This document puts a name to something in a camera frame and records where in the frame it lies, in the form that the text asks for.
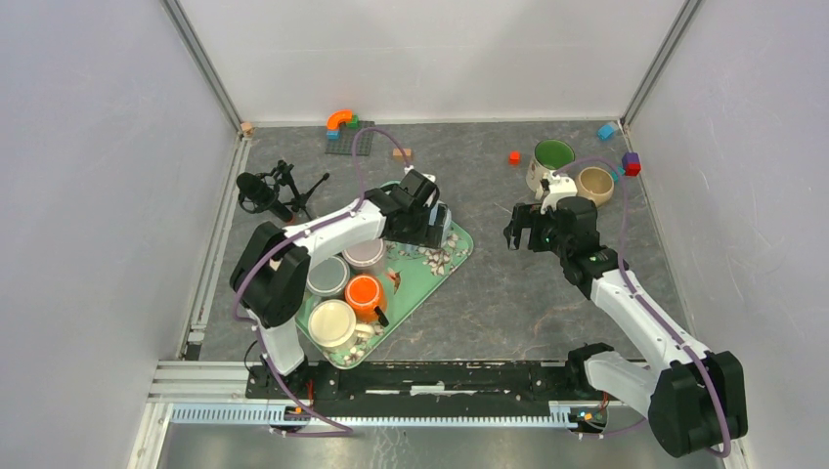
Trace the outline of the tan ceramic mug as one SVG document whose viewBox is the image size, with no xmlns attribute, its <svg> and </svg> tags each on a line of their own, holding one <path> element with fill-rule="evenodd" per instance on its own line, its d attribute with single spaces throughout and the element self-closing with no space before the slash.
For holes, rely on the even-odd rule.
<svg viewBox="0 0 829 469">
<path fill-rule="evenodd" d="M 596 207 L 608 202 L 614 194 L 615 183 L 610 173 L 600 167 L 586 167 L 575 178 L 577 196 L 588 199 Z"/>
</svg>

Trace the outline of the floral cream mug green inside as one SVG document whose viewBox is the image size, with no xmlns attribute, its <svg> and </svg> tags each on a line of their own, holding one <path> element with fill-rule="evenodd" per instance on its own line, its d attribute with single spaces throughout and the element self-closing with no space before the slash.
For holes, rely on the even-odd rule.
<svg viewBox="0 0 829 469">
<path fill-rule="evenodd" d="M 541 187 L 542 176 L 575 160 L 574 150 L 565 142 L 548 139 L 536 144 L 527 169 L 525 182 L 535 193 Z"/>
</svg>

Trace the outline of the light blue ribbed mug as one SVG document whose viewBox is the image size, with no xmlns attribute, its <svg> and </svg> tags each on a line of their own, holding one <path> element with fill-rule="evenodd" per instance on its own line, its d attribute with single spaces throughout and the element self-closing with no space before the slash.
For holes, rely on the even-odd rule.
<svg viewBox="0 0 829 469">
<path fill-rule="evenodd" d="M 429 212 L 425 246 L 439 249 L 449 237 L 452 227 L 452 213 L 448 206 L 439 201 Z"/>
</svg>

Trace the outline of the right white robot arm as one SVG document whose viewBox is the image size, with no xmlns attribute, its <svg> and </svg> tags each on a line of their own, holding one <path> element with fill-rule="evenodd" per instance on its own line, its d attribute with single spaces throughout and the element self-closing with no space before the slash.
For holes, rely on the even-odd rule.
<svg viewBox="0 0 829 469">
<path fill-rule="evenodd" d="M 720 457 L 747 435 L 744 369 L 730 352 L 696 340 L 646 293 L 627 261 L 600 241 L 595 204 L 566 196 L 553 207 L 518 203 L 503 230 L 518 249 L 524 233 L 534 252 L 555 254 L 566 279 L 607 314 L 646 361 L 634 364 L 606 344 L 574 350 L 567 391 L 588 399 L 602 391 L 640 413 L 673 457 L 709 450 Z"/>
</svg>

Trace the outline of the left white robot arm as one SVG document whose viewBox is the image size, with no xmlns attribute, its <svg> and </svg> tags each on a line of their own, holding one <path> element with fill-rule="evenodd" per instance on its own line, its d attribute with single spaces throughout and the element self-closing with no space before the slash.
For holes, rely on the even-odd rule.
<svg viewBox="0 0 829 469">
<path fill-rule="evenodd" d="M 345 207 L 287 228 L 256 228 L 230 278 L 232 313 L 253 327 L 271 370 L 269 383 L 284 398 L 307 385 L 306 360 L 295 317 L 309 272 L 324 260 L 364 241 L 382 239 L 439 248 L 452 212 L 437 184 L 410 169 L 394 184 L 361 193 Z"/>
</svg>

